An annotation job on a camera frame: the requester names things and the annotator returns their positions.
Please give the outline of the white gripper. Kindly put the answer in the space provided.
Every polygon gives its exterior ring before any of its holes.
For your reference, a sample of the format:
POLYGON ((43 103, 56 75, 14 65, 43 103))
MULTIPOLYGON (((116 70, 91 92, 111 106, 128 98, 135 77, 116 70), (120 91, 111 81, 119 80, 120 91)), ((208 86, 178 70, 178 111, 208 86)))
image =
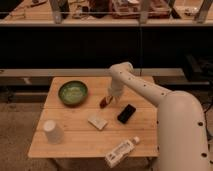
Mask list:
POLYGON ((110 100, 111 96, 113 96, 115 103, 118 103, 120 99, 119 97, 123 94, 123 91, 124 91, 124 84, 121 81, 112 78, 110 86, 108 88, 109 95, 105 96, 105 100, 108 101, 110 100))

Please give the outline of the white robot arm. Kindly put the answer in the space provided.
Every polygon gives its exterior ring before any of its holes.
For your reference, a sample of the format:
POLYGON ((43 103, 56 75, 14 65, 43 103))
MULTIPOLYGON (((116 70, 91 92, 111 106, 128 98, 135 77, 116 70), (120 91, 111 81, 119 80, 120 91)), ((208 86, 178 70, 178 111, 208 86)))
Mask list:
POLYGON ((109 73, 110 96, 121 96, 127 86, 157 108, 158 171, 211 171, 205 116, 195 96, 135 76, 130 62, 112 65, 109 73))

